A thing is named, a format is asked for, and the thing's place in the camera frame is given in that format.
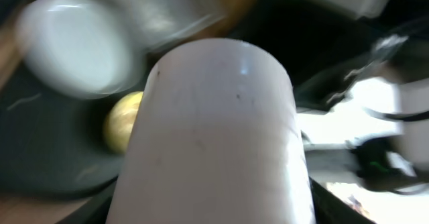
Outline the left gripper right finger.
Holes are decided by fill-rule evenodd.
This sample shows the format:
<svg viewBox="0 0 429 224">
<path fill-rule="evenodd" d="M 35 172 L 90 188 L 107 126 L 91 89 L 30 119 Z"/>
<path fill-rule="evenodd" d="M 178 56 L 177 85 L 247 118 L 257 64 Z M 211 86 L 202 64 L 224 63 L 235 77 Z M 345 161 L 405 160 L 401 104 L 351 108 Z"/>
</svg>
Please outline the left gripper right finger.
<svg viewBox="0 0 429 224">
<path fill-rule="evenodd" d="M 309 178 L 309 180 L 316 224 L 375 224 L 362 214 L 354 211 L 317 181 L 312 178 Z"/>
</svg>

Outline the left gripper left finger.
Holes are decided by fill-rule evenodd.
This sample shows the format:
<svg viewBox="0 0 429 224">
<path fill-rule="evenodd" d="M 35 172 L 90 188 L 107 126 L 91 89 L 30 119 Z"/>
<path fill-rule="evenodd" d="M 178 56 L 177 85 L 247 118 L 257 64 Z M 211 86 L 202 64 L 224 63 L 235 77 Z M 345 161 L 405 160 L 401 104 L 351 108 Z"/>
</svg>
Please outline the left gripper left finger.
<svg viewBox="0 0 429 224">
<path fill-rule="evenodd" d="M 105 224 L 116 183 L 112 182 L 106 189 L 56 224 Z"/>
</svg>

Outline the yellow plastic bowl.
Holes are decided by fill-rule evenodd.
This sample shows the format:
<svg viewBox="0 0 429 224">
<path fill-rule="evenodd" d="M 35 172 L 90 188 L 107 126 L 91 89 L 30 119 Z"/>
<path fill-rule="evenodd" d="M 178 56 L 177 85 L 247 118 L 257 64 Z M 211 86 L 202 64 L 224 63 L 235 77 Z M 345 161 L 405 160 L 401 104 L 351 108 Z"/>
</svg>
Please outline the yellow plastic bowl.
<svg viewBox="0 0 429 224">
<path fill-rule="evenodd" d="M 115 153 L 124 154 L 127 151 L 142 98 L 143 91 L 125 95 L 115 103 L 105 118 L 103 137 L 106 145 Z"/>
</svg>

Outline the pink plastic cup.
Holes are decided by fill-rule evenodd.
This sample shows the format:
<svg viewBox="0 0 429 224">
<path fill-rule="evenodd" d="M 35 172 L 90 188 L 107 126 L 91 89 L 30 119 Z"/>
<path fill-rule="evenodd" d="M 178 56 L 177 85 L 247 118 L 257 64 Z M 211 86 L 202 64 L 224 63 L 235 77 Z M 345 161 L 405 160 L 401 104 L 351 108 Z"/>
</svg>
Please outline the pink plastic cup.
<svg viewBox="0 0 429 224">
<path fill-rule="evenodd" d="M 293 89 L 265 50 L 211 38 L 152 68 L 108 223 L 314 223 Z"/>
</svg>

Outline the grey round plate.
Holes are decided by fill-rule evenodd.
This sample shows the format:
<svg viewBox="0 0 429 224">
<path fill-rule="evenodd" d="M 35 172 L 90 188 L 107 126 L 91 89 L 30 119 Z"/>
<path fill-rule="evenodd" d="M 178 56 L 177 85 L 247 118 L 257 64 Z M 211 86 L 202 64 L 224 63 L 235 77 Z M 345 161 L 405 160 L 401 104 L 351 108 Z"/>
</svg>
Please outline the grey round plate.
<svg viewBox="0 0 429 224">
<path fill-rule="evenodd" d="M 19 14 L 15 37 L 29 70 L 63 95 L 99 99 L 142 78 L 129 31 L 101 0 L 35 0 Z"/>
</svg>

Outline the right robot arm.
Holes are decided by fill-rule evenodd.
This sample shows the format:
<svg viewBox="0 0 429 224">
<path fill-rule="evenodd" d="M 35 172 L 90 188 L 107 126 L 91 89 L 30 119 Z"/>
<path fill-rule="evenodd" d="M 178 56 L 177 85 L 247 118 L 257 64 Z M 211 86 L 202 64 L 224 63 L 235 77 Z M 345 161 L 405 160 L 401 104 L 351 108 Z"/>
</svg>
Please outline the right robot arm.
<svg viewBox="0 0 429 224">
<path fill-rule="evenodd" d="M 366 49 L 295 89 L 313 181 L 428 192 L 428 17 L 375 30 Z"/>
</svg>

